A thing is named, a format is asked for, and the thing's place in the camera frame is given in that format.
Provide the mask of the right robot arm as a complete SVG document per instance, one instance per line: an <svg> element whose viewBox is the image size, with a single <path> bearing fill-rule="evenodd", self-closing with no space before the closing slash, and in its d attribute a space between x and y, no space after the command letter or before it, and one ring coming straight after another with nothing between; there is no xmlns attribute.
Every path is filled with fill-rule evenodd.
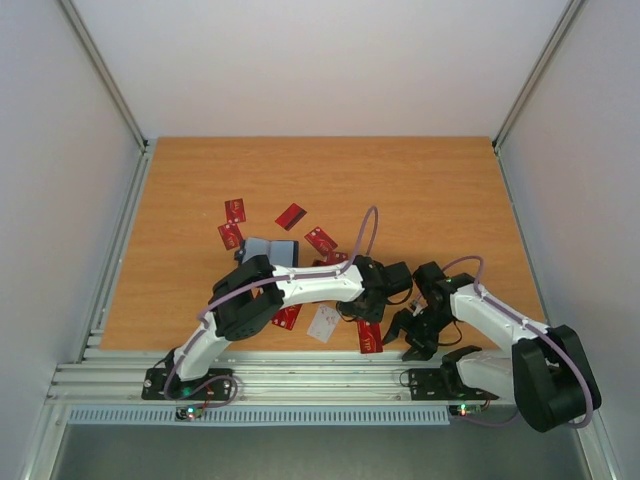
<svg viewBox="0 0 640 480"><path fill-rule="evenodd" d="M541 433L591 423L602 397L575 330L521 314L493 296L478 275L449 276L429 262L414 271L413 281L425 307L398 311L383 337L384 343L405 337L409 348L404 360L431 359L441 345L441 331L462 321L500 352L468 346L443 356L441 383L447 393L459 397L476 388L501 397Z"/></svg>

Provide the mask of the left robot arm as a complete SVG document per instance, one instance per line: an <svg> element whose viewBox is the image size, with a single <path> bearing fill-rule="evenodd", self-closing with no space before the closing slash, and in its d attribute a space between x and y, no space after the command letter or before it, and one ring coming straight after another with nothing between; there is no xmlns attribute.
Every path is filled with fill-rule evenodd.
<svg viewBox="0 0 640 480"><path fill-rule="evenodd" d="M172 351L163 388L166 400L203 390L213 361L233 342L259 334L288 307L334 302L341 314L369 323L382 320L390 299L412 290L408 266L385 266L368 256L316 267L273 265L258 255L218 281L199 326Z"/></svg>

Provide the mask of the blue leather card holder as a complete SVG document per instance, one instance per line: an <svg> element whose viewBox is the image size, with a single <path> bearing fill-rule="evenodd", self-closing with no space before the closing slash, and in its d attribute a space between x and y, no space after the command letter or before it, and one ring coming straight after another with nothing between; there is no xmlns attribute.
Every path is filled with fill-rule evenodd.
<svg viewBox="0 0 640 480"><path fill-rule="evenodd" d="M273 265L297 267L299 260L299 242L294 240L267 240L249 237L242 241L240 248L234 253L234 260L243 264L250 258L266 255Z"/></svg>

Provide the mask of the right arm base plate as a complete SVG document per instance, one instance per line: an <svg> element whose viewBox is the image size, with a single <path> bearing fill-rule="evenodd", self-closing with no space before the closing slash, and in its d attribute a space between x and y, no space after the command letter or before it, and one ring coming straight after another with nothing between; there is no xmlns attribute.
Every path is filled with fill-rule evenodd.
<svg viewBox="0 0 640 480"><path fill-rule="evenodd" d="M447 386L439 369L412 368L406 371L404 385L412 401L485 401L498 397L480 389Z"/></svg>

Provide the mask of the white card bottom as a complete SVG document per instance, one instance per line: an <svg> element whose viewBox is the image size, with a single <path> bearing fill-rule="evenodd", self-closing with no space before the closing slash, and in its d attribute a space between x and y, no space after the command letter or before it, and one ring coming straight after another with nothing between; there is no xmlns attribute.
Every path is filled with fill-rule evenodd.
<svg viewBox="0 0 640 480"><path fill-rule="evenodd" d="M320 304L307 330L307 335L322 343L328 343L341 317L337 310Z"/></svg>

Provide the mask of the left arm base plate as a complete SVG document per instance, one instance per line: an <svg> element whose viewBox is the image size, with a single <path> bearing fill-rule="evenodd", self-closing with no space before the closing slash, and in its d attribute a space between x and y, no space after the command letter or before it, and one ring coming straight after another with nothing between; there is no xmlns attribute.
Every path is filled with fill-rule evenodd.
<svg viewBox="0 0 640 480"><path fill-rule="evenodd" d="M170 382L170 370L150 368L146 371L141 399L146 401L227 401L235 387L231 369L209 369L201 378L182 381L175 374Z"/></svg>

